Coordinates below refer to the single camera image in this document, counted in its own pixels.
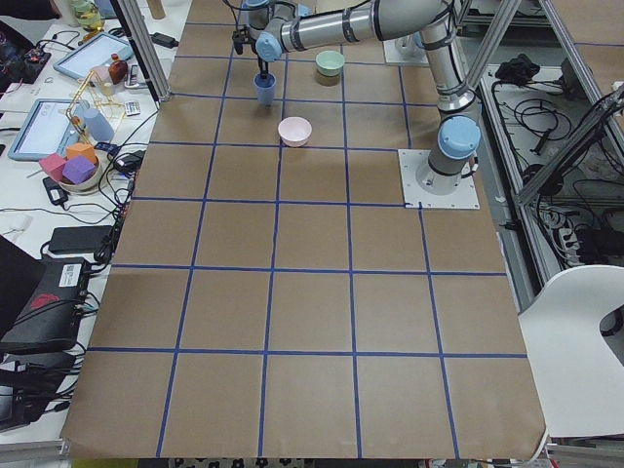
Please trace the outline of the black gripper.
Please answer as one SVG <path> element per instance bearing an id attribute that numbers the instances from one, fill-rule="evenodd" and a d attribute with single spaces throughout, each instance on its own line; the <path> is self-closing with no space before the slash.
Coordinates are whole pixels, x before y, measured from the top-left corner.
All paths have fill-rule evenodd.
<path id="1" fill-rule="evenodd" d="M 269 78 L 269 64 L 281 57 L 281 42 L 279 39 L 266 30 L 249 29 L 253 49 L 256 55 L 262 60 L 258 63 L 259 77 Z"/>

